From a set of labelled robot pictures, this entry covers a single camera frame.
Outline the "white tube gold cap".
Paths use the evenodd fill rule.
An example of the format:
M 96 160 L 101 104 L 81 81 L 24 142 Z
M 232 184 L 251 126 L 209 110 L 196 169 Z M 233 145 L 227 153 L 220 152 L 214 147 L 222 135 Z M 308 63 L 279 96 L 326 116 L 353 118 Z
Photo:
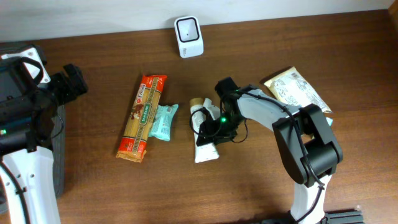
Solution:
M 208 117 L 211 117 L 210 113 L 203 107 L 205 98 L 193 98 L 190 100 L 190 113 L 192 115 L 191 122 L 192 128 L 198 133 L 199 126 Z M 206 144 L 204 146 L 197 146 L 195 144 L 195 163 L 206 162 L 219 158 L 216 146 L 213 143 Z

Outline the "teal wipes packet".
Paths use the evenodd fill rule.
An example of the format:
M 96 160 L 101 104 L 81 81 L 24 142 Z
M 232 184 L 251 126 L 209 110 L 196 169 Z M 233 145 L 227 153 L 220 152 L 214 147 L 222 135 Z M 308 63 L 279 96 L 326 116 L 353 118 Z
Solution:
M 159 105 L 156 110 L 151 130 L 149 131 L 149 137 L 155 137 L 162 141 L 170 141 L 172 120 L 177 110 L 178 105 Z

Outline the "yellow snack bag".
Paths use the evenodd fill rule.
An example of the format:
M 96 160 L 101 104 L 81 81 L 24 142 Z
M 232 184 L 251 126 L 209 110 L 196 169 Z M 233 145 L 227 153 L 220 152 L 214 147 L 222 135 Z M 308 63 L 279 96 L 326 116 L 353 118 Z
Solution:
M 264 85 L 277 100 L 285 104 L 301 107 L 314 104 L 319 106 L 323 113 L 332 113 L 330 107 L 295 67 L 277 74 L 264 82 Z

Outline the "red spaghetti packet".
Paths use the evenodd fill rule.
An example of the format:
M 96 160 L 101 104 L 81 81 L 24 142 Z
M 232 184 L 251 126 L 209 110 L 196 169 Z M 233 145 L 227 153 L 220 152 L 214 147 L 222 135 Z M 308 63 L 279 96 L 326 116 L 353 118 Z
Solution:
M 166 75 L 144 75 L 121 138 L 117 158 L 142 162 Z

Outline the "small green tissue pack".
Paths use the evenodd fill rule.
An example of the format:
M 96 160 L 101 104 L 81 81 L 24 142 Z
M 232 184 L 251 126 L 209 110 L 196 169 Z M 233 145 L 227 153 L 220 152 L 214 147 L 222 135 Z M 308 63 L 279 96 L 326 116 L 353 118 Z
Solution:
M 327 121 L 327 123 L 328 123 L 329 126 L 332 126 L 333 120 L 332 120 L 331 118 L 326 117 L 326 121 Z

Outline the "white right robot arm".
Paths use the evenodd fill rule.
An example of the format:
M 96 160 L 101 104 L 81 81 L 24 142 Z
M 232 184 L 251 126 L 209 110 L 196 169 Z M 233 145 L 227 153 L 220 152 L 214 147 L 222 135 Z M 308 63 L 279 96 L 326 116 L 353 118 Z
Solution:
M 256 86 L 238 87 L 232 78 L 215 86 L 219 106 L 209 99 L 190 100 L 190 128 L 196 147 L 233 142 L 240 124 L 253 120 L 275 136 L 282 163 L 295 182 L 290 223 L 326 223 L 326 188 L 343 152 L 319 106 L 293 106 Z

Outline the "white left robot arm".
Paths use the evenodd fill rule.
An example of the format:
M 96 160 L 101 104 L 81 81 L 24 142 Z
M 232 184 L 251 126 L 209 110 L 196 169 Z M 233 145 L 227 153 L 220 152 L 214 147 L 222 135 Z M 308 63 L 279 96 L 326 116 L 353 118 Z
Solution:
M 60 223 L 65 104 L 87 93 L 79 67 L 49 75 L 40 46 L 1 47 L 1 213 L 12 223 Z

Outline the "white barcode scanner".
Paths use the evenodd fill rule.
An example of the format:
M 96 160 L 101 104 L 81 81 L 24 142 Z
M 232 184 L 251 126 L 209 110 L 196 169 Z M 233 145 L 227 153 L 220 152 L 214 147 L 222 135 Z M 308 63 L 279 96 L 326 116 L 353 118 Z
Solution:
M 176 18 L 174 29 L 181 58 L 196 57 L 204 53 L 200 24 L 195 16 Z

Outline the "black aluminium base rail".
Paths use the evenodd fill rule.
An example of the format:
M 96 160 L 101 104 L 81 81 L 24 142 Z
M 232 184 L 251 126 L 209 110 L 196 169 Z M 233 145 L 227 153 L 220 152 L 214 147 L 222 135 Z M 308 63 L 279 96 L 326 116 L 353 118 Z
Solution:
M 289 215 L 286 218 L 273 218 L 265 220 L 249 221 L 255 224 L 293 224 L 297 223 Z M 326 212 L 325 216 L 316 222 L 316 224 L 365 224 L 362 211 L 360 210 L 338 210 Z

